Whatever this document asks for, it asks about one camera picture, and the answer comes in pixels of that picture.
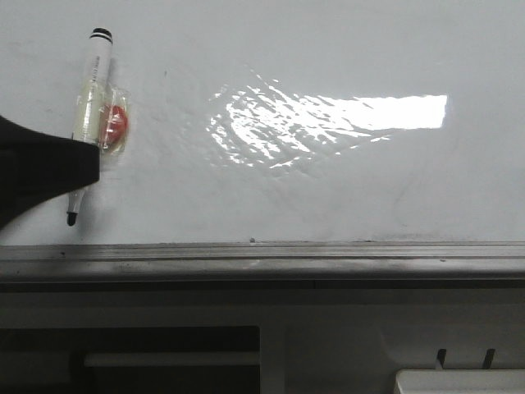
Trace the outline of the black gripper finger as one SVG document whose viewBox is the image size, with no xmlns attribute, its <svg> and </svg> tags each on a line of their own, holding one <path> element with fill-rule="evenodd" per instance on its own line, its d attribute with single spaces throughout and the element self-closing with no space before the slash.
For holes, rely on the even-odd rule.
<svg viewBox="0 0 525 394">
<path fill-rule="evenodd" d="M 33 207 L 99 180 L 98 146 L 1 118 L 1 227 Z"/>
</svg>

